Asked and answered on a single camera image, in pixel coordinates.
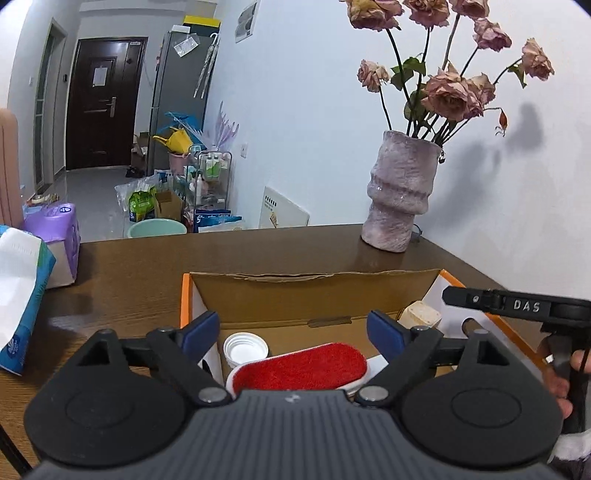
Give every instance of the dried rose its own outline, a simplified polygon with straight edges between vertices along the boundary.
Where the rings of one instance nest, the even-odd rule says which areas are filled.
[[[447,72],[439,69],[427,81],[423,92],[427,95],[421,103],[432,112],[459,122],[465,118],[483,115],[483,107],[467,81],[460,77],[450,63]]]
[[[410,19],[425,28],[449,25],[447,0],[404,0],[403,3],[413,12]]]
[[[388,82],[390,75],[385,67],[372,61],[361,60],[357,78],[368,91],[378,93],[381,88],[380,82]]]
[[[474,40],[482,50],[489,48],[501,51],[503,48],[509,48],[513,43],[498,23],[489,22],[486,18],[480,18],[474,22],[474,32]]]
[[[488,17],[488,0],[449,0],[452,10],[466,17],[477,18]]]
[[[478,77],[472,77],[466,80],[468,87],[478,97],[478,101],[485,106],[495,99],[496,86],[491,83],[488,76],[484,73]]]
[[[548,57],[534,38],[530,38],[521,49],[521,64],[519,69],[530,77],[538,77],[542,81],[548,80],[554,69]]]
[[[349,21],[354,28],[382,31],[399,28],[394,18],[402,15],[402,5],[397,0],[340,0],[347,3]]]
[[[507,115],[503,109],[501,109],[501,114],[499,115],[499,125],[495,127],[495,137],[499,134],[504,137],[507,133],[507,127],[509,127],[509,120],[507,120]]]

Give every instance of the green leaf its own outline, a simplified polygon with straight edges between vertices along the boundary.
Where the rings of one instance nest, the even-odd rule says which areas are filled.
[[[527,87],[527,83],[525,82],[525,72],[519,68],[519,65],[513,65],[509,67],[509,70],[507,71],[517,75],[517,78],[519,78],[519,81],[521,82],[521,88]]]
[[[421,75],[427,74],[427,66],[425,62],[420,61],[418,58],[410,57],[405,60],[402,64],[402,68],[404,70],[412,70],[414,72],[420,73]]]
[[[402,86],[413,77],[414,72],[412,70],[402,69],[402,74],[395,73],[392,75],[390,83],[392,83],[392,85],[394,85],[398,90],[402,91]]]
[[[417,91],[415,90],[413,93],[410,94],[410,104],[407,102],[404,106],[404,118],[406,120],[410,120],[411,117],[413,120],[422,119],[426,113],[425,107],[421,104],[421,100],[424,99],[427,95],[421,90],[418,96],[417,108],[414,112],[412,112],[412,107],[414,106],[415,98],[417,97]]]

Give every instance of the purple tissue package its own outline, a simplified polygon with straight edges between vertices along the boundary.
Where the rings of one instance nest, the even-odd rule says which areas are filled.
[[[47,289],[64,287],[76,281],[80,232],[73,203],[58,203],[44,207],[25,219],[23,230],[43,240],[56,258]]]

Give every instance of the brown table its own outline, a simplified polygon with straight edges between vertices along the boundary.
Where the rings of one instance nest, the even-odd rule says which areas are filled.
[[[301,274],[444,268],[467,286],[499,287],[425,239],[412,243],[404,254],[389,254],[363,243],[360,232],[360,225],[335,225],[83,244],[76,284],[43,297],[23,377],[0,371],[0,423],[36,463],[22,427],[35,392],[98,329],[110,327],[120,337],[133,337],[159,326],[177,326],[181,277],[189,271]],[[511,323],[530,344],[539,340],[535,324]],[[4,457],[0,478],[17,479]]]

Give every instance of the pink textured vase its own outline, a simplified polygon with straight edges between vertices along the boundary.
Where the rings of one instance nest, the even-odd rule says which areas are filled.
[[[361,238],[380,250],[404,252],[414,216],[426,213],[441,154],[438,145],[400,132],[384,132],[378,161],[371,171],[372,199]]]

